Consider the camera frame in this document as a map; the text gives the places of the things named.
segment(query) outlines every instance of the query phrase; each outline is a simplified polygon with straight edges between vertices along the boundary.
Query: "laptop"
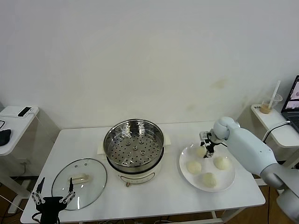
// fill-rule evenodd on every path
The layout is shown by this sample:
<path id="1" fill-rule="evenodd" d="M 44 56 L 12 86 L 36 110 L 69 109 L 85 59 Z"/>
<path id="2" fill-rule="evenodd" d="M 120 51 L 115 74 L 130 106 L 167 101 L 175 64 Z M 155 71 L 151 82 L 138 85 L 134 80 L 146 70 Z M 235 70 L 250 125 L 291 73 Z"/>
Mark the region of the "laptop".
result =
<path id="1" fill-rule="evenodd" d="M 299 75 L 296 76 L 281 114 L 291 122 L 293 128 L 299 133 Z"/>

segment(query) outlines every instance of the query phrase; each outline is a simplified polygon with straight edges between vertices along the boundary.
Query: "computer mouse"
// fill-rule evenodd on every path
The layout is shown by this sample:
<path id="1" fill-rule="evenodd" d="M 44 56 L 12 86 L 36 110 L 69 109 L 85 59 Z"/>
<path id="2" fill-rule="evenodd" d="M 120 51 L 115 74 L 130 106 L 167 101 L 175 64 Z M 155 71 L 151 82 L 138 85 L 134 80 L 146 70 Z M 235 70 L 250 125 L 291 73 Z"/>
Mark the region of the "computer mouse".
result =
<path id="1" fill-rule="evenodd" d="M 11 130 L 0 131 L 0 146 L 6 145 L 10 140 Z"/>

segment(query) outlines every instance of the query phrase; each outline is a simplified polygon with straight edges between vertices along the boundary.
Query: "glass lid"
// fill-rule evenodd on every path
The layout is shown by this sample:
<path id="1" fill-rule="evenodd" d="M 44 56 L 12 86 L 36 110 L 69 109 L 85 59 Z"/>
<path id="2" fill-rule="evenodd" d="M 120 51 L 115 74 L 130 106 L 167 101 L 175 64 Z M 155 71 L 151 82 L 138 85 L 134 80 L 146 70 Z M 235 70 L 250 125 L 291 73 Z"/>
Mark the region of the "glass lid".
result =
<path id="1" fill-rule="evenodd" d="M 81 159 L 67 165 L 55 178 L 52 196 L 65 197 L 68 194 L 70 178 L 76 192 L 66 210 L 79 210 L 93 203 L 102 194 L 107 172 L 102 163 L 94 159 Z"/>

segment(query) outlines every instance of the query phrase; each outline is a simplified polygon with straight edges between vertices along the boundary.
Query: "laptop screen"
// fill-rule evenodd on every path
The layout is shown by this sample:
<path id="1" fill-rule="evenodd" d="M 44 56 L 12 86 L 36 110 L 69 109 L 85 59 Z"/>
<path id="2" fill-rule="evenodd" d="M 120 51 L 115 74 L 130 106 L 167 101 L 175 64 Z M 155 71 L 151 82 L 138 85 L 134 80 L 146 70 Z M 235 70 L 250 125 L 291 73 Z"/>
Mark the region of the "laptop screen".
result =
<path id="1" fill-rule="evenodd" d="M 286 99 L 285 105 L 281 112 L 299 111 L 299 76 L 296 76 L 290 94 Z"/>

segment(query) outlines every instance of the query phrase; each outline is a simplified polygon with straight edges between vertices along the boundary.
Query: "steamed bun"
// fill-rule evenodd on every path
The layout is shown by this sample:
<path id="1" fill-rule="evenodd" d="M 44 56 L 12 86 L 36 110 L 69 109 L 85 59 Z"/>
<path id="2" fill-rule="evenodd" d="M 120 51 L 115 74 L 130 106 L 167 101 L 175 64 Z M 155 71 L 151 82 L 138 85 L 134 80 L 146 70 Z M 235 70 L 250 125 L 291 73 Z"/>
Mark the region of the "steamed bun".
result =
<path id="1" fill-rule="evenodd" d="M 187 163 L 187 170 L 191 174 L 199 174 L 201 172 L 201 164 L 196 161 L 191 161 Z"/>
<path id="2" fill-rule="evenodd" d="M 208 188 L 213 188 L 217 185 L 216 176 L 213 173 L 205 173 L 203 176 L 203 182 Z"/>
<path id="3" fill-rule="evenodd" d="M 200 158 L 204 158 L 204 156 L 206 155 L 206 147 L 204 147 L 204 146 L 200 146 L 200 147 L 196 150 L 196 154 L 197 154 Z"/>
<path id="4" fill-rule="evenodd" d="M 228 157 L 219 156 L 214 159 L 214 165 L 221 170 L 230 168 L 230 161 Z"/>

